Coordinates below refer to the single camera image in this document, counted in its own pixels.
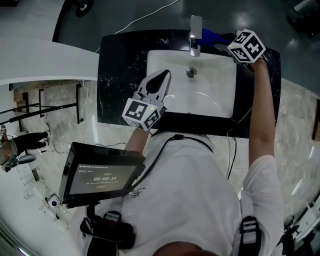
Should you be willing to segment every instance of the timer display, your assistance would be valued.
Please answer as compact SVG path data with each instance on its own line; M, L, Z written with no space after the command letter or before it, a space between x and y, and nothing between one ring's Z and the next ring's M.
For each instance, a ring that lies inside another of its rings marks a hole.
M79 164L70 194L90 194L122 190L136 166Z

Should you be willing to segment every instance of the blue cloth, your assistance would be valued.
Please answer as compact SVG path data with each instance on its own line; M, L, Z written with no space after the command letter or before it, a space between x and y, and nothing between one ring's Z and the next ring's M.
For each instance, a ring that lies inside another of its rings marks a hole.
M205 28L202 29L202 39L196 39L195 41L200 46L213 46L214 44L231 44L230 41L223 39L219 34Z

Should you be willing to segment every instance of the sink drain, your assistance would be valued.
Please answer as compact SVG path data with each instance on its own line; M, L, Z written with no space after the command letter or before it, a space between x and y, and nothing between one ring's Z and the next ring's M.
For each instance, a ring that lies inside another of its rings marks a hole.
M197 70L194 67L189 67L185 73L188 78L195 78L197 75Z

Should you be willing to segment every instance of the faucet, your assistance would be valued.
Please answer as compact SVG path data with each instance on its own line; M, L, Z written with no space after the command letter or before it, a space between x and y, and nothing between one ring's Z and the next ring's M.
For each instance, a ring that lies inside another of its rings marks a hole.
M200 56L200 45L197 44L196 39L202 39L202 17L191 16L190 19L190 55L193 57Z

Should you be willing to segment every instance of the person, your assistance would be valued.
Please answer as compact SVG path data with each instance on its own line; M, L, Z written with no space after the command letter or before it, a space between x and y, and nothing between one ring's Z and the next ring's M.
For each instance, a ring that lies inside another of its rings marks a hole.
M251 65L254 99L243 192L252 199L262 233L259 255L269 256L284 231L284 204L274 157L275 114L268 67L262 59ZM151 137L145 151L145 170L175 134L162 132ZM136 129L125 149L142 153L148 135ZM213 149L208 137L186 136ZM111 200L102 201L95 207L96 215L103 217L110 204ZM214 155L190 139L172 140L166 145L150 174L124 197L121 213L122 220L133 226L136 240L132 249L119 250L120 256L229 256L243 219L239 198ZM80 256L87 255L92 239L80 231L84 217L85 208L77 208L69 226Z
M48 137L46 131L28 133L8 139L6 127L2 125L1 129L0 165L3 170L6 170L6 168L15 161L23 151L36 150L47 145L45 142L40 142L40 140Z

